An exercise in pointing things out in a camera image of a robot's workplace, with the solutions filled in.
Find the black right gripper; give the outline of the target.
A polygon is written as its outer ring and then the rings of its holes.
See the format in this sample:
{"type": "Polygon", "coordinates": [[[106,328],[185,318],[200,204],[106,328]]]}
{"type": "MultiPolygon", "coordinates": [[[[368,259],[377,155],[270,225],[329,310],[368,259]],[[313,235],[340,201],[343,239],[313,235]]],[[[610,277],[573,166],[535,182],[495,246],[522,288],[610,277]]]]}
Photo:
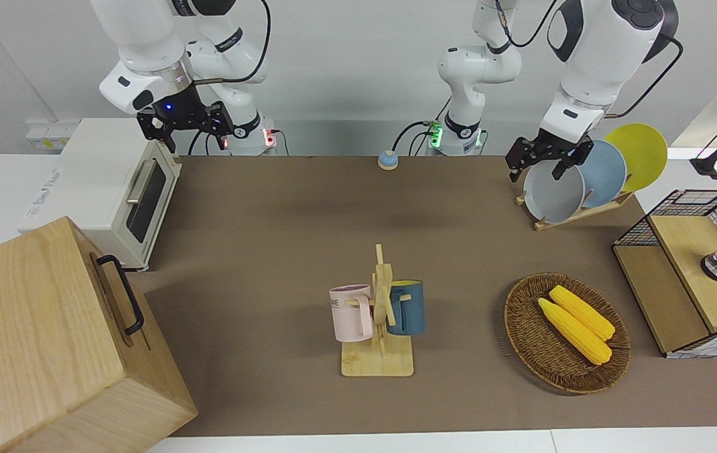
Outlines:
{"type": "Polygon", "coordinates": [[[137,121],[146,137],[155,137],[175,153],[174,131],[202,131],[218,137],[220,150],[227,149],[227,137],[233,134],[234,123],[222,101],[205,105],[196,86],[189,86],[137,113],[137,121]]]}

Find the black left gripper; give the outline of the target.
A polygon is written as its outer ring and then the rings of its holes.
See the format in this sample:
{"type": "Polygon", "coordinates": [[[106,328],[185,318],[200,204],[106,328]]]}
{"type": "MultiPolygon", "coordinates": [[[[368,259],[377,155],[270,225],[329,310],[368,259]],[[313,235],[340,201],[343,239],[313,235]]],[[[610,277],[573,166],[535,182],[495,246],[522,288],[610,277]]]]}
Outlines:
{"type": "Polygon", "coordinates": [[[515,140],[512,143],[505,155],[509,179],[511,183],[516,183],[520,175],[537,162],[557,160],[558,163],[552,170],[552,178],[559,181],[566,170],[586,162],[593,146],[594,142],[588,135],[576,142],[570,142],[545,129],[539,129],[534,140],[515,140]]]}

